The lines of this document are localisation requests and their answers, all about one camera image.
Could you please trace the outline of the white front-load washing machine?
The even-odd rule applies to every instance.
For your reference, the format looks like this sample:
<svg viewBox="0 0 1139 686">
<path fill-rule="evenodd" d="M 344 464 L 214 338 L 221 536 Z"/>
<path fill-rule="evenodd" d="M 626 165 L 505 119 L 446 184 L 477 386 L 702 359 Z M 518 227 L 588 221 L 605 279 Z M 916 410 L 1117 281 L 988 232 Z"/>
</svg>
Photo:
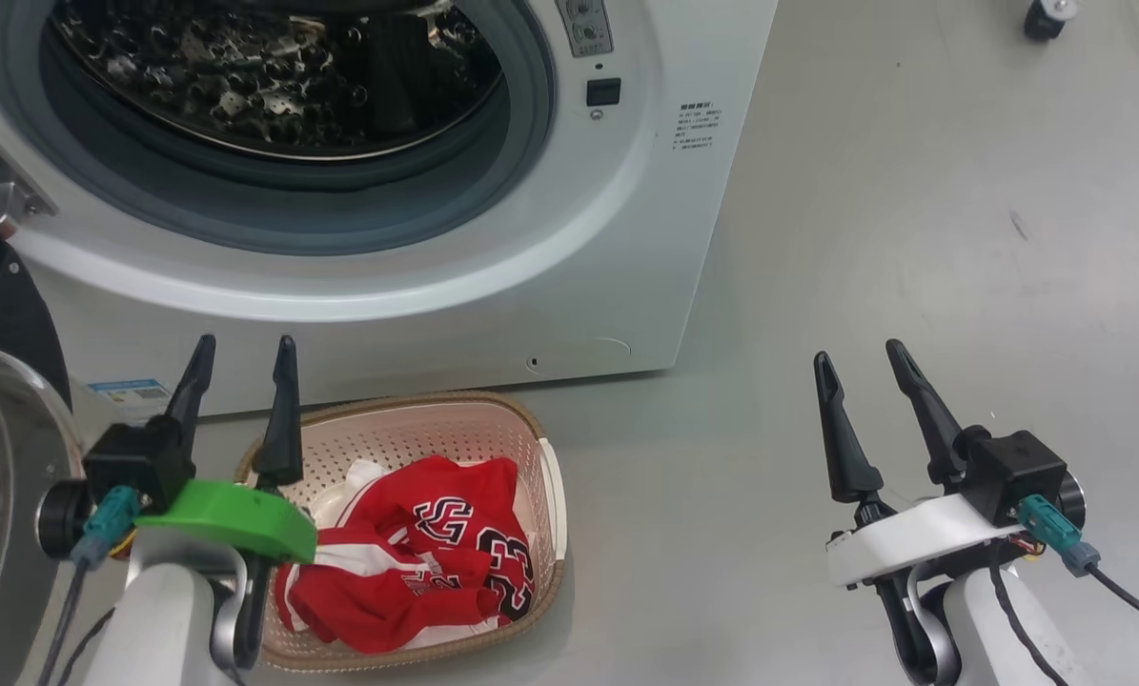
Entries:
<svg viewBox="0 0 1139 686">
<path fill-rule="evenodd" d="M 778 5 L 0 0 L 0 221 L 90 393 L 665 370 Z"/>
</svg>

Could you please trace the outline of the blue energy label sticker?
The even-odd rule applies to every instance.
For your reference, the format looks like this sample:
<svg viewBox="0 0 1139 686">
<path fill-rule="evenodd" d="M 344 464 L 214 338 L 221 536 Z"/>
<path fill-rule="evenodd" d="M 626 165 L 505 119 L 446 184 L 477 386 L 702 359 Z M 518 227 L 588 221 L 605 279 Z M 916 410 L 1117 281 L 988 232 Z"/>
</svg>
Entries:
<svg viewBox="0 0 1139 686">
<path fill-rule="evenodd" d="M 130 425 L 146 425 L 151 417 L 167 413 L 172 391 L 156 379 L 123 379 L 87 385 L 98 397 L 116 408 L 120 420 Z"/>
</svg>

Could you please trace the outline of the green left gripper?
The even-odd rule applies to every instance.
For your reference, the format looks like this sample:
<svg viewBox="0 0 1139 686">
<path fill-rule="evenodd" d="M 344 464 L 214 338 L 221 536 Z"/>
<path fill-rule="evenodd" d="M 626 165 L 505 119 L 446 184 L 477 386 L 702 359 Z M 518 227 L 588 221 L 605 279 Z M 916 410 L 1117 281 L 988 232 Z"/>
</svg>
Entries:
<svg viewBox="0 0 1139 686">
<path fill-rule="evenodd" d="M 178 444 L 185 449 L 192 447 L 215 353 L 215 335 L 202 335 L 167 405 L 167 418 L 177 426 Z M 297 344 L 290 335 L 278 340 L 273 379 L 269 424 L 253 460 L 256 488 L 295 485 L 303 479 Z M 163 526 L 277 563 L 311 564 L 319 542 L 313 521 L 282 496 L 211 479 L 191 479 L 167 512 L 136 518 L 141 533 Z"/>
</svg>

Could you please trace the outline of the grey metal leg with caster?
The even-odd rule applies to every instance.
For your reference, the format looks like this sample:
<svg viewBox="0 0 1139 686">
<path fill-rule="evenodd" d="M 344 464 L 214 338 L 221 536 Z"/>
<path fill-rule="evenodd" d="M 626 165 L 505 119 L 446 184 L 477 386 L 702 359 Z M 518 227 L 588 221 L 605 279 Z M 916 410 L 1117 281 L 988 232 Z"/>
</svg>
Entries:
<svg viewBox="0 0 1139 686">
<path fill-rule="evenodd" d="M 1080 0 L 1031 0 L 1024 16 L 1023 35 L 1031 42 L 1052 42 L 1079 9 Z"/>
</svg>

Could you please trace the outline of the cream perforated laundry basket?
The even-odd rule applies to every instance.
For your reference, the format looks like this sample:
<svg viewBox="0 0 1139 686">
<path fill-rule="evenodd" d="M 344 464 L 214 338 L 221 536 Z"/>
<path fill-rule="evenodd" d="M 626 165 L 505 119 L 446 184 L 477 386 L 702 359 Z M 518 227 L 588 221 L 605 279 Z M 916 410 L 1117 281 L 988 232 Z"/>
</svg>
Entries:
<svg viewBox="0 0 1139 686">
<path fill-rule="evenodd" d="M 367 656 L 339 642 L 320 642 L 312 632 L 282 629 L 278 611 L 272 607 L 265 614 L 261 648 L 270 667 L 290 673 L 350 673 L 459 658 L 511 642 L 533 629 L 550 611 L 563 583 L 568 547 L 563 477 L 544 428 L 517 401 L 486 392 L 357 401 L 303 414 L 300 435 L 306 474 L 302 482 L 282 487 L 282 495 L 308 507 L 346 476 L 359 459 L 402 468 L 420 457 L 442 454 L 461 466 L 494 457 L 516 465 L 514 508 L 533 544 L 533 611 L 514 628 Z"/>
</svg>

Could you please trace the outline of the red sports jersey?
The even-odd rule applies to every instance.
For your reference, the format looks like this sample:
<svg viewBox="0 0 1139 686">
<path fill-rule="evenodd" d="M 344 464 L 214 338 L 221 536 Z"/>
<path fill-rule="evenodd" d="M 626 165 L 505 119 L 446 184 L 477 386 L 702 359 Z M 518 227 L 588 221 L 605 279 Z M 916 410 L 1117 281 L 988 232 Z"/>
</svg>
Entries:
<svg viewBox="0 0 1139 686">
<path fill-rule="evenodd" d="M 433 454 L 398 469 L 357 460 L 316 499 L 312 563 L 276 572 L 282 628 L 378 655 L 521 621 L 538 583 L 518 488 L 505 457 Z"/>
</svg>

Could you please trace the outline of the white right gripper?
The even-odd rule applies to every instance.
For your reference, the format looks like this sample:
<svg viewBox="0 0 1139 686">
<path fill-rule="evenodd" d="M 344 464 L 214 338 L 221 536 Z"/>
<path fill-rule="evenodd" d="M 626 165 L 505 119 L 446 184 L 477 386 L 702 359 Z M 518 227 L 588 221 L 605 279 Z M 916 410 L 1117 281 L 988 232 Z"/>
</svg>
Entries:
<svg viewBox="0 0 1139 686">
<path fill-rule="evenodd" d="M 900 338 L 887 338 L 885 350 L 901 394 L 912 405 L 921 430 L 931 482 L 961 485 L 966 462 L 953 447 L 960 424 Z M 883 475 L 866 459 L 844 408 L 838 371 L 827 352 L 814 356 L 813 373 L 831 499 L 862 503 L 879 493 L 885 485 Z M 827 574 L 831 586 L 862 583 L 1023 529 L 1017 521 L 993 526 L 964 495 L 939 496 L 826 544 Z"/>
</svg>

